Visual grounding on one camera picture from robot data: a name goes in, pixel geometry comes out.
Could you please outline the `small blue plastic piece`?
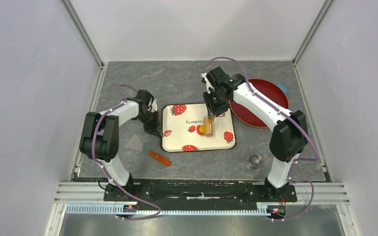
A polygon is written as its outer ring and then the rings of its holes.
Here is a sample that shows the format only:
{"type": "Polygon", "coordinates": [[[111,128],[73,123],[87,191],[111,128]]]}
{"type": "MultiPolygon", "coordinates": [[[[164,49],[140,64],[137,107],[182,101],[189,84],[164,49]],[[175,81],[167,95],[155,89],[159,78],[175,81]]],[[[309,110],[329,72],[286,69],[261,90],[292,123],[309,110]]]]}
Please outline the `small blue plastic piece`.
{"type": "Polygon", "coordinates": [[[277,84],[277,86],[284,92],[288,93],[288,90],[282,85],[282,84],[277,84]]]}

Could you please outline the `round red plate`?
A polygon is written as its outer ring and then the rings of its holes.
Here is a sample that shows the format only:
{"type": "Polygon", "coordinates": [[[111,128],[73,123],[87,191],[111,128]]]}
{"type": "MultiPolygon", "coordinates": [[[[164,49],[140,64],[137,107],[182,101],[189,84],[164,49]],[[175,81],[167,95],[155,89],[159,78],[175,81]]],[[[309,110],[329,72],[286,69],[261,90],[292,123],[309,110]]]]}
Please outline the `round red plate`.
{"type": "MultiPolygon", "coordinates": [[[[277,86],[276,84],[264,80],[264,79],[249,79],[249,82],[254,87],[255,92],[260,92],[262,97],[267,97],[267,100],[272,100],[275,103],[275,106],[291,112],[289,109],[289,101],[284,90],[277,86]]],[[[277,118],[284,119],[283,116],[277,114],[276,110],[269,106],[262,99],[258,98],[256,95],[253,95],[253,102],[255,105],[260,105],[264,110],[261,112],[266,113],[267,115],[275,115],[277,118]]],[[[256,116],[253,110],[244,106],[241,103],[236,101],[229,102],[232,113],[237,117],[241,122],[246,125],[255,127],[255,128],[266,128],[267,124],[256,116]]]]}

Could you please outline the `white strawberry print tray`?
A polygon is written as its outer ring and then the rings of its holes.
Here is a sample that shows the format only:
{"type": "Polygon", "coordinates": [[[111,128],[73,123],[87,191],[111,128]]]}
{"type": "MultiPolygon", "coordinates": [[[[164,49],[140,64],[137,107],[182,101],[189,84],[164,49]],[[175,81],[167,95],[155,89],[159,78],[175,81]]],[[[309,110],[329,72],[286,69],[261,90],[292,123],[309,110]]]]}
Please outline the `white strawberry print tray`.
{"type": "Polygon", "coordinates": [[[232,149],[236,144],[231,111],[213,122],[213,136],[205,135],[204,103],[170,104],[161,112],[163,137],[161,148],[170,153],[232,149]]]}

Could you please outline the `orange handled metal scraper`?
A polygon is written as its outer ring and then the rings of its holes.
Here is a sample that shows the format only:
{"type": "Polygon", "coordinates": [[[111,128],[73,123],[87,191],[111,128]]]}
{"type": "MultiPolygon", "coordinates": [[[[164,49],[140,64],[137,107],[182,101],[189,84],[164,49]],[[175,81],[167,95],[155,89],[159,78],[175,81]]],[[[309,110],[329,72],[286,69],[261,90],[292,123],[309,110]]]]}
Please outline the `orange handled metal scraper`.
{"type": "Polygon", "coordinates": [[[160,155],[159,153],[145,146],[136,134],[134,134],[130,138],[130,140],[125,144],[125,147],[128,149],[132,149],[132,150],[144,153],[165,166],[171,165],[171,161],[169,159],[165,158],[164,156],[160,155]]]}

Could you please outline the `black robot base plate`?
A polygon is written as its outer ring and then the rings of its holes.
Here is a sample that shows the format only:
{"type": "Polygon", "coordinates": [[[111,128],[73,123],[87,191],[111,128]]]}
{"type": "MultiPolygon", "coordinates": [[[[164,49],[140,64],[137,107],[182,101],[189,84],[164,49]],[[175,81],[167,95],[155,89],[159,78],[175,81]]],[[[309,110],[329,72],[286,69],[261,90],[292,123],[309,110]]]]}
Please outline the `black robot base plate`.
{"type": "Polygon", "coordinates": [[[105,202],[124,202],[126,209],[254,210],[257,203],[282,205],[297,202],[295,187],[280,190],[263,182],[188,179],[135,179],[125,186],[102,187],[105,202]]]}

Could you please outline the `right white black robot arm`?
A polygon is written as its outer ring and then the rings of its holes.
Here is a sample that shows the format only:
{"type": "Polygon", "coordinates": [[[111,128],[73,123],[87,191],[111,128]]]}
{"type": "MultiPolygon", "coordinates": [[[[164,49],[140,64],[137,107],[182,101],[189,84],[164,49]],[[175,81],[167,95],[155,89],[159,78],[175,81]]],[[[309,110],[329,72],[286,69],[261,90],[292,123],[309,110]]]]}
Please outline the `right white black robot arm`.
{"type": "Polygon", "coordinates": [[[272,132],[269,149],[274,157],[271,170],[265,179],[265,196],[276,201],[288,186],[291,166],[308,144],[307,121],[303,112],[291,112],[257,90],[246,77],[237,73],[226,74],[221,67],[202,73],[206,84],[203,93],[207,116],[205,135],[213,130],[215,118],[235,102],[258,117],[272,132]]]}

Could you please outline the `wooden dough roller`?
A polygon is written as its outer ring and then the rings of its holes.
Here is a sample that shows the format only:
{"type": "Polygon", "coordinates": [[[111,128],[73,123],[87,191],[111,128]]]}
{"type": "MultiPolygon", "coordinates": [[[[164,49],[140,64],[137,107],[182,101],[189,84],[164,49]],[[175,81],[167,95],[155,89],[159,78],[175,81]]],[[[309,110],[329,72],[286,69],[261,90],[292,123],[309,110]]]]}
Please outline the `wooden dough roller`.
{"type": "Polygon", "coordinates": [[[214,127],[213,123],[215,121],[215,116],[209,117],[205,116],[204,117],[204,135],[206,137],[212,137],[214,135],[214,127]]]}

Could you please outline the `yellow dough piece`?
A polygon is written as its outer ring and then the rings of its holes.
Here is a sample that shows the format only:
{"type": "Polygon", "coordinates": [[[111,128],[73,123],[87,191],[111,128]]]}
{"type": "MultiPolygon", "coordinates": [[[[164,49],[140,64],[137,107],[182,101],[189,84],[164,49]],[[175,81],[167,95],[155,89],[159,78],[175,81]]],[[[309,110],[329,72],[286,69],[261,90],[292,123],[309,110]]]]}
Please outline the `yellow dough piece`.
{"type": "Polygon", "coordinates": [[[197,133],[199,134],[199,135],[204,135],[204,126],[203,125],[198,125],[197,127],[196,127],[196,130],[197,130],[197,133]]]}

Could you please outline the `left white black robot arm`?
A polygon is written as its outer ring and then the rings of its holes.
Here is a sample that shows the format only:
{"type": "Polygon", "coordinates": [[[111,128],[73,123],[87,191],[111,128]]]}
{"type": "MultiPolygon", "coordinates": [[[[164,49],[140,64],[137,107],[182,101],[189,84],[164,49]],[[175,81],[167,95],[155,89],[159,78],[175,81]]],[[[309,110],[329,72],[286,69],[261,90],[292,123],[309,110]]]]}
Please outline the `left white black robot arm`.
{"type": "Polygon", "coordinates": [[[116,195],[124,201],[133,198],[132,176],[118,157],[120,126],[138,120],[146,133],[162,137],[157,101],[147,90],[140,89],[133,98],[125,98],[118,105],[102,112],[88,112],[85,116],[79,150],[93,160],[106,175],[109,184],[117,187],[116,195]]]}

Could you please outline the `aluminium frame rail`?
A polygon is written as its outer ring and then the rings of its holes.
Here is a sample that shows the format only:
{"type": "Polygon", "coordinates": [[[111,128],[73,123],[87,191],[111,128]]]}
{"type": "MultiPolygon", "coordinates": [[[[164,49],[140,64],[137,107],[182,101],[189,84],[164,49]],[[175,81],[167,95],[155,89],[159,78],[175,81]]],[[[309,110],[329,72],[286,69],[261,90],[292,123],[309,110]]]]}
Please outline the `aluminium frame rail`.
{"type": "MultiPolygon", "coordinates": [[[[296,197],[295,202],[284,200],[284,206],[328,206],[328,205],[349,205],[350,201],[345,192],[344,185],[341,183],[319,182],[314,184],[312,190],[307,184],[299,183],[295,185],[296,197]]],[[[194,207],[184,209],[178,206],[171,210],[167,210],[165,206],[161,207],[161,211],[156,209],[142,209],[142,205],[138,204],[137,210],[128,210],[126,206],[135,206],[135,201],[110,201],[103,199],[104,192],[97,183],[80,183],[80,182],[64,182],[58,187],[55,203],[66,204],[67,213],[76,214],[114,214],[114,215],[143,215],[149,216],[157,214],[163,215],[202,215],[202,216],[268,216],[268,210],[275,206],[281,205],[280,202],[253,202],[252,207],[230,206],[225,204],[225,209],[219,209],[217,204],[211,203],[212,198],[205,195],[197,197],[188,197],[188,200],[199,200],[204,205],[200,209],[194,207]]]]}

